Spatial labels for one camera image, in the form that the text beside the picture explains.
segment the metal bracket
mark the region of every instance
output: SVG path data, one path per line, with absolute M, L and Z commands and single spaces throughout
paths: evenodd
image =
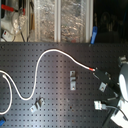
M 38 111 L 38 110 L 42 107 L 42 105 L 44 105 L 44 104 L 45 104 L 44 99 L 41 98 L 39 101 L 37 101 L 37 102 L 35 103 L 35 105 L 33 105 L 33 106 L 30 108 L 30 111 L 31 111 L 32 113 L 35 113 L 35 112 Z
M 70 71 L 70 90 L 75 91 L 76 90 L 76 73 L 75 71 Z
M 105 89 L 106 89 L 106 87 L 107 87 L 107 84 L 104 84 L 104 83 L 102 82 L 101 85 L 100 85 L 99 90 L 100 90 L 101 92 L 104 92 Z

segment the small metal object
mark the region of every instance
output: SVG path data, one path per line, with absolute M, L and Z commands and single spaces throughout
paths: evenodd
M 118 61 L 119 61 L 119 67 L 122 67 L 123 64 L 127 64 L 128 63 L 125 55 L 122 56 L 122 57 L 119 57 Z
M 102 91 L 102 92 L 104 92 L 105 89 L 106 89 L 106 86 L 107 86 L 107 84 L 104 84 L 104 83 L 102 82 L 101 85 L 100 85 L 99 90 Z
M 44 105 L 44 99 L 43 98 L 41 98 L 39 101 L 37 101 L 36 103 L 35 103 L 35 105 L 33 105 L 31 108 L 30 108 L 30 110 L 31 110 L 31 112 L 32 113 L 35 113 L 36 111 L 38 111 L 41 107 L 42 107 L 42 105 Z
M 70 90 L 76 90 L 76 73 L 75 71 L 70 71 Z

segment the white wire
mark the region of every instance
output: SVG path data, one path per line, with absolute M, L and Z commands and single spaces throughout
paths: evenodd
M 6 114 L 10 110 L 11 105 L 12 105 L 12 88 L 11 88 L 11 84 L 10 84 L 9 80 L 7 79 L 7 77 L 5 75 L 3 75 L 3 78 L 7 81 L 8 85 L 9 85 L 9 90 L 10 90 L 10 103 L 9 103 L 9 106 L 8 106 L 7 110 L 5 110 L 4 112 L 0 112 L 0 115 Z
M 0 73 L 3 73 L 4 75 L 6 75 L 6 76 L 10 79 L 10 81 L 12 82 L 12 84 L 14 85 L 14 87 L 15 87 L 15 89 L 16 89 L 17 94 L 19 95 L 19 97 L 20 97 L 22 100 L 27 101 L 27 100 L 30 100 L 30 99 L 33 97 L 34 92 L 35 92 L 35 88 L 36 88 L 37 70 L 38 70 L 38 66 L 39 66 L 40 60 L 41 60 L 41 58 L 42 58 L 46 53 L 49 53 L 49 52 L 59 52 L 59 53 L 65 55 L 65 56 L 69 57 L 69 58 L 70 58 L 74 63 L 76 63 L 77 65 L 79 65 L 79 66 L 81 66 L 81 67 L 83 67 L 83 68 L 85 68 L 85 69 L 88 69 L 88 70 L 91 70 L 91 71 L 95 71 L 95 69 L 91 69 L 91 68 L 89 68 L 89 67 L 87 67 L 87 66 L 85 66 L 85 65 L 83 65 L 83 64 L 81 64 L 81 63 L 79 63 L 79 62 L 77 62 L 75 59 L 73 59 L 70 55 L 68 55 L 68 54 L 65 53 L 65 52 L 62 52 L 62 51 L 57 50 L 57 49 L 50 49 L 50 50 L 47 50 L 47 51 L 45 51 L 45 52 L 43 52 L 43 53 L 41 54 L 41 56 L 39 57 L 39 59 L 38 59 L 38 61 L 37 61 L 36 69 L 35 69 L 34 87 L 33 87 L 32 94 L 31 94 L 30 97 L 28 97 L 28 98 L 22 97 L 21 94 L 20 94 L 20 92 L 19 92 L 19 90 L 17 89 L 17 86 L 16 86 L 15 82 L 14 82 L 13 79 L 11 78 L 11 76 L 10 76 L 8 73 L 6 73 L 5 71 L 0 70 Z

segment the cable plug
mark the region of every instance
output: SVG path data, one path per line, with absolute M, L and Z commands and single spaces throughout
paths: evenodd
M 102 104 L 101 101 L 94 101 L 94 106 L 96 110 L 106 110 L 106 104 Z

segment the black pegboard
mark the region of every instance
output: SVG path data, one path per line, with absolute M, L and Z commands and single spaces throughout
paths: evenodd
M 47 49 L 60 49 L 90 67 L 108 71 L 117 79 L 117 59 L 128 56 L 128 45 L 119 44 L 53 44 L 53 43 L 0 43 L 0 69 L 9 73 L 24 97 L 30 96 L 36 62 Z M 77 72 L 77 90 L 70 91 L 70 71 Z M 3 128 L 100 128 L 108 111 L 95 111 L 94 100 L 112 97 L 107 89 L 101 93 L 100 81 L 92 72 L 73 63 L 59 53 L 46 54 L 39 65 L 37 87 L 30 101 L 22 101 L 14 87 L 13 103 L 5 115 Z M 46 104 L 32 114 L 29 108 L 40 97 Z M 0 77 L 0 111 L 9 104 L 9 88 Z M 109 127 L 117 128 L 110 121 Z

